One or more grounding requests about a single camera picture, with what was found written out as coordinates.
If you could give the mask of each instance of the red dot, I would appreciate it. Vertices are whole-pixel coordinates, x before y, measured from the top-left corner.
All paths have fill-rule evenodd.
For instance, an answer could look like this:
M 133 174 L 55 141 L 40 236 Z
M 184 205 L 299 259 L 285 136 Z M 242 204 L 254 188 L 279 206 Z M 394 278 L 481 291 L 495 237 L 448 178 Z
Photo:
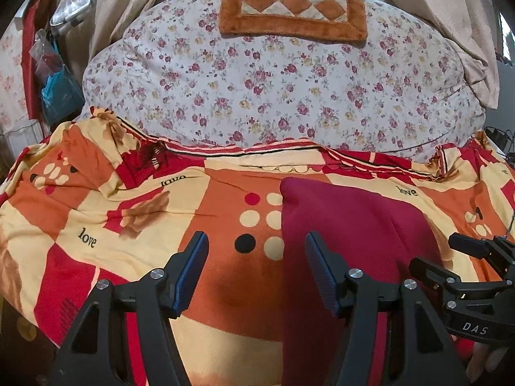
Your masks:
M 261 197 L 259 197 L 259 194 L 257 193 L 247 193 L 245 196 L 245 203 L 250 206 L 256 206 L 256 204 L 259 203 L 261 200 Z

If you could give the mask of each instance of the folded towel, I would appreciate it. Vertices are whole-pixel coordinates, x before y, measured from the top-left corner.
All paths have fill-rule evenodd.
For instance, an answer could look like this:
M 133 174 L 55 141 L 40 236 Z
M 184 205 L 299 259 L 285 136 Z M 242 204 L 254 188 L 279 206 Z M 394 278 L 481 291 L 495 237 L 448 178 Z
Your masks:
M 363 0 L 222 0 L 218 28 L 222 34 L 338 42 L 368 35 Z

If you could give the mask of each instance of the metal screw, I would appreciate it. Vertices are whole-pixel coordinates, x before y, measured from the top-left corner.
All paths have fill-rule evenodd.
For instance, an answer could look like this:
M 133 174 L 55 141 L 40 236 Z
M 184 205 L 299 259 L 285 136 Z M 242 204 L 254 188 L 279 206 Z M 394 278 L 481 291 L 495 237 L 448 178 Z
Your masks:
M 150 277 L 152 277 L 153 279 L 157 280 L 161 277 L 164 276 L 164 270 L 163 269 L 153 269 L 151 272 L 150 272 Z
M 104 290 L 107 286 L 109 286 L 109 280 L 103 279 L 97 282 L 98 290 Z
M 404 287 L 409 290 L 414 290 L 417 288 L 417 283 L 416 283 L 416 281 L 413 280 L 413 278 L 407 278 L 403 284 L 404 284 Z
M 360 269 L 350 269 L 349 276 L 351 276 L 352 278 L 362 278 L 363 272 Z

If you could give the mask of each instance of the floral fabric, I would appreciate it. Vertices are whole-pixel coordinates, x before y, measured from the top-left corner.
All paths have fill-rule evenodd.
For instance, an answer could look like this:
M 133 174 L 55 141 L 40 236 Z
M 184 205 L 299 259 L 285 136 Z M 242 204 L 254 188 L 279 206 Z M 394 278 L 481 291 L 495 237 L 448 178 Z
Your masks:
M 167 0 L 138 18 L 86 69 L 83 116 L 108 107 L 182 144 L 309 138 L 419 161 L 484 122 L 446 39 L 398 8 L 365 0 L 367 42 L 342 45 L 224 38 L 220 1 Z

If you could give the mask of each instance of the plastic bag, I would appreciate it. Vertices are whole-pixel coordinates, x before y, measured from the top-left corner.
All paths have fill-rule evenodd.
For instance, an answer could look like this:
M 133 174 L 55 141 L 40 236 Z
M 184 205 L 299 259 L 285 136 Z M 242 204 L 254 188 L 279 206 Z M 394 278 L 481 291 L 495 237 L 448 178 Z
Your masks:
M 84 22 L 95 11 L 97 0 L 61 0 L 54 12 L 50 27 L 54 36 L 63 36 Z
M 70 115 L 79 112 L 84 103 L 82 89 L 63 63 L 56 47 L 39 30 L 29 51 L 36 61 L 35 74 L 43 84 L 43 115 L 52 128 Z

